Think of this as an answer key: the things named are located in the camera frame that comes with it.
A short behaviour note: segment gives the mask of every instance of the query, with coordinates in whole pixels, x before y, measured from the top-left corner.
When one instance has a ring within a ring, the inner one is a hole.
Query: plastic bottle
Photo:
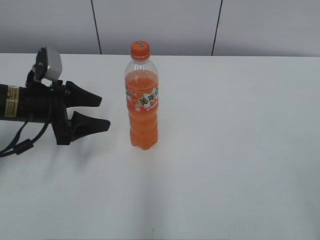
[[[158,141],[158,71],[149,57],[147,42],[133,42],[132,61],[125,69],[124,78],[131,143],[143,150]]]

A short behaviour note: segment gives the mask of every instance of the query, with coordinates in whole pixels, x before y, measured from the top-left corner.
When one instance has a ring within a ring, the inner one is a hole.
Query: table surface
[[[0,54],[1,83],[23,86],[35,56]],[[130,58],[61,58],[60,79],[103,97],[69,117],[110,130],[56,146],[50,127],[0,159],[0,239],[320,238],[320,58],[153,56],[159,142],[147,151],[130,144]],[[0,122],[3,148],[21,125]]]

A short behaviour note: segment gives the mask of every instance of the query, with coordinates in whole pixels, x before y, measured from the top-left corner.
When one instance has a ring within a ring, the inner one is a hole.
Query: white wall
[[[221,0],[93,0],[103,54],[212,53]],[[223,0],[215,56],[319,56],[320,0]],[[99,54],[91,0],[0,0],[0,53]]]
[[[320,56],[320,1],[223,0],[213,54]]]
[[[90,0],[0,0],[0,53],[98,54]]]
[[[153,55],[211,56],[221,0],[93,0],[103,54],[129,54],[133,41]]]

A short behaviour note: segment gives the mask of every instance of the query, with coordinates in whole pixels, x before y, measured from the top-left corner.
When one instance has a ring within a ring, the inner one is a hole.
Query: bottle label
[[[129,110],[146,113],[158,105],[158,84],[153,88],[140,91],[126,86],[125,91],[126,104]]]

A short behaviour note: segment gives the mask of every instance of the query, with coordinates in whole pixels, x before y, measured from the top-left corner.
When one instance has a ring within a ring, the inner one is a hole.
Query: orange liquid
[[[125,77],[125,86],[138,92],[153,89],[157,84],[157,74],[149,70],[133,71]],[[157,109],[158,104],[148,112],[128,109],[130,139],[133,146],[147,150],[158,141]]]

